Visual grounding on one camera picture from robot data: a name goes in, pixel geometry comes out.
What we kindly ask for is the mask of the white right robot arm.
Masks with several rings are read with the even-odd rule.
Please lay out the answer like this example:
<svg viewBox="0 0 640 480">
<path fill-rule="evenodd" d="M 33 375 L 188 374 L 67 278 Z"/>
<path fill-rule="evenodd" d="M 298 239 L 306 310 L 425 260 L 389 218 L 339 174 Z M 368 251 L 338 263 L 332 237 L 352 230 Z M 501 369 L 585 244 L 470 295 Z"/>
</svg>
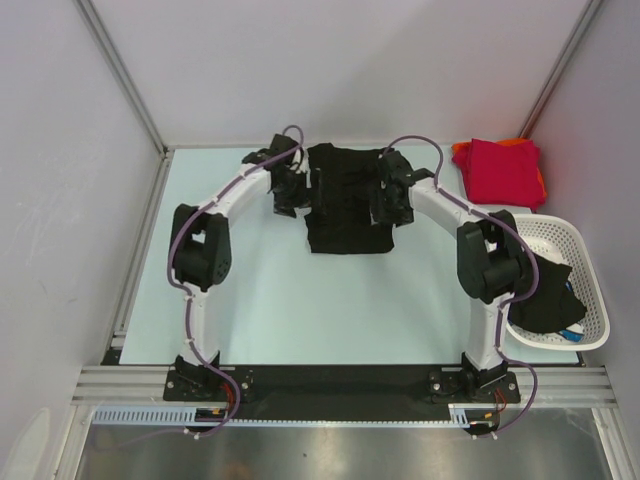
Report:
<svg viewBox="0 0 640 480">
<path fill-rule="evenodd" d="M 436 174 L 415 170 L 388 148 L 376 160 L 380 177 L 372 194 L 375 223 L 400 227 L 422 214 L 456 241 L 456 274 L 470 298 L 470 333 L 461 357 L 459 382 L 473 401 L 484 401 L 508 374 L 501 342 L 509 306 L 535 293 L 536 258 L 519 236 L 513 215 L 488 213 L 436 184 Z"/>
</svg>

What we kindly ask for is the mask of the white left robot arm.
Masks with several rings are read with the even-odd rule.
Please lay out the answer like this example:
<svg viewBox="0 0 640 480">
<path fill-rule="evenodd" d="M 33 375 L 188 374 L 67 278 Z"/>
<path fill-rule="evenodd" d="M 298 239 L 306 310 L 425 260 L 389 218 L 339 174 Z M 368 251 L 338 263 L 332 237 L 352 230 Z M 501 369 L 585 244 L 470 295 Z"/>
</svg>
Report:
<svg viewBox="0 0 640 480">
<path fill-rule="evenodd" d="M 309 205 L 303 140 L 288 134 L 246 155 L 234 178 L 209 199 L 181 204 L 174 211 L 167 260 L 169 284 L 184 293 L 185 347 L 166 379 L 163 399 L 170 402 L 211 401 L 223 392 L 232 403 L 233 381 L 220 369 L 220 347 L 206 339 L 206 306 L 213 289 L 231 271 L 231 227 L 260 196 L 273 195 L 273 211 L 294 218 Z"/>
</svg>

